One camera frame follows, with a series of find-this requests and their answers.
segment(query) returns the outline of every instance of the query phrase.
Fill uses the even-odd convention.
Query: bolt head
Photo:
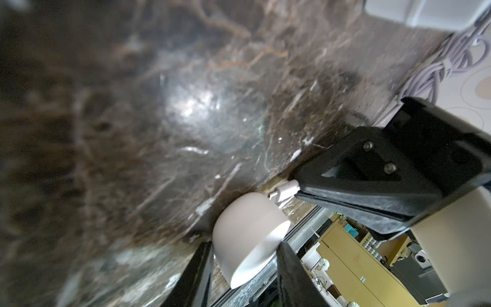
[[[363,144],[363,150],[365,151],[370,151],[370,149],[373,148],[373,143],[372,142],[366,142],[365,144]]]
[[[393,163],[387,163],[384,167],[383,167],[383,171],[386,173],[386,174],[392,174],[393,172],[397,171],[397,166],[395,166],[395,164]]]

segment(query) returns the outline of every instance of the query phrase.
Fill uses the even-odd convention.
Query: black bracket
[[[491,181],[491,138],[419,98],[385,128],[359,127],[295,174],[297,198],[388,240]]]
[[[204,242],[161,307],[207,307],[213,276],[213,246]]]
[[[286,242],[276,250],[278,290],[283,307],[329,307]]]

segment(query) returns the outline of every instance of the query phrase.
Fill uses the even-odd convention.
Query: marble countertop
[[[6,307],[158,306],[232,200],[372,124],[447,36],[362,0],[15,3],[0,20]]]

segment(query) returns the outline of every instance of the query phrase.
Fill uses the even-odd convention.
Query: coiled white cable
[[[491,49],[489,40],[483,36],[490,23],[491,11],[481,19],[476,27],[452,34],[443,43],[436,59],[409,78],[397,96],[397,105],[375,126],[392,118],[402,106],[401,99],[404,97],[427,98],[432,104],[436,104],[439,85],[444,79],[464,74],[481,64],[488,57]],[[484,45],[483,55],[473,63],[470,48],[481,43]]]

